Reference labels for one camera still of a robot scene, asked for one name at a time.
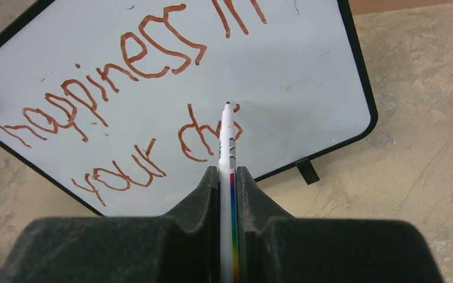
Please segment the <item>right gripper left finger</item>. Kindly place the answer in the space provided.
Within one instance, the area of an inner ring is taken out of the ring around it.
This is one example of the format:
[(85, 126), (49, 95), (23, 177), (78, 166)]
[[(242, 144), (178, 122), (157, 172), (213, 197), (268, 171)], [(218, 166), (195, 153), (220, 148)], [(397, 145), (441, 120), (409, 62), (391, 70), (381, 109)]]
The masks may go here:
[(160, 216), (37, 219), (18, 237), (0, 282), (218, 282), (217, 208), (210, 166)]

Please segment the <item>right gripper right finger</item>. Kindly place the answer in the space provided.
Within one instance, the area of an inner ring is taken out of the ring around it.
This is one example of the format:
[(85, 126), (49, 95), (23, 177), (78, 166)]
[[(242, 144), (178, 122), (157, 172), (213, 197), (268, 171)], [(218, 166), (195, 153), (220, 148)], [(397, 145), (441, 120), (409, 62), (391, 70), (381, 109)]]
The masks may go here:
[(391, 219), (297, 218), (237, 169), (241, 282), (442, 282), (422, 234)]

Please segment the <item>white marker rainbow stripe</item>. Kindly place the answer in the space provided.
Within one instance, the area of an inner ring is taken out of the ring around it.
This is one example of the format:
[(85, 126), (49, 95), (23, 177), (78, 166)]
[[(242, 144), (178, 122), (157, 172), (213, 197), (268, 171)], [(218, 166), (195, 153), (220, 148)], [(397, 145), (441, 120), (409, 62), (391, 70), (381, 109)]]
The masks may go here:
[(219, 134), (219, 281), (239, 281), (234, 108), (225, 104)]

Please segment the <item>small black-framed whiteboard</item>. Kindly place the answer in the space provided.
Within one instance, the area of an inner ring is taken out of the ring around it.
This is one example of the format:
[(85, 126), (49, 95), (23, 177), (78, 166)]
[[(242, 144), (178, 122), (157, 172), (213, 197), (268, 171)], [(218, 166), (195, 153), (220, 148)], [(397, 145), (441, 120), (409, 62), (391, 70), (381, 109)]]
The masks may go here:
[(370, 133), (347, 1), (37, 1), (0, 34), (0, 146), (102, 215), (194, 190), (226, 102), (255, 178)]

